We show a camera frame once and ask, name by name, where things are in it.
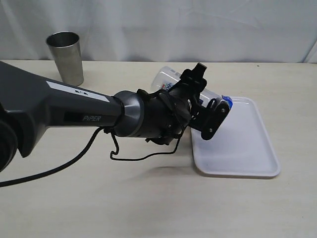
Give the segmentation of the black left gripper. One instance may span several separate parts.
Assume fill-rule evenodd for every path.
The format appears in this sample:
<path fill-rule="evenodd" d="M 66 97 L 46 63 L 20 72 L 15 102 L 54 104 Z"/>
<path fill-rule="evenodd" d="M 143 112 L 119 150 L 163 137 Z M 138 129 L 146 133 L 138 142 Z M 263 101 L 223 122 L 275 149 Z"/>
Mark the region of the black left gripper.
<path fill-rule="evenodd" d="M 189 126 L 201 131 L 203 127 L 204 112 L 206 106 L 200 100 L 202 91 L 207 85 L 204 73 L 207 67 L 202 63 L 196 64 L 193 69 L 186 69 L 180 75 L 180 80 L 172 87 L 172 91 L 177 91 L 176 95 L 185 99 L 189 104 Z"/>

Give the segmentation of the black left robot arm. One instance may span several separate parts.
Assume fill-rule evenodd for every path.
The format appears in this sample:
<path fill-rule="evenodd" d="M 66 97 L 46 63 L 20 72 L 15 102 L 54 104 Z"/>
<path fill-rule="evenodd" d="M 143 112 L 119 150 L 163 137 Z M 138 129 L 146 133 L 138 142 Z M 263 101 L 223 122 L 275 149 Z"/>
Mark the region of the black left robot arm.
<path fill-rule="evenodd" d="M 118 137 L 145 138 L 167 145 L 193 126 L 206 108 L 200 93 L 206 87 L 206 67 L 186 69 L 168 90 L 148 93 L 120 91 L 108 96 L 72 87 L 10 64 L 0 64 L 0 167 L 16 152 L 30 155 L 50 127 L 100 126 Z"/>

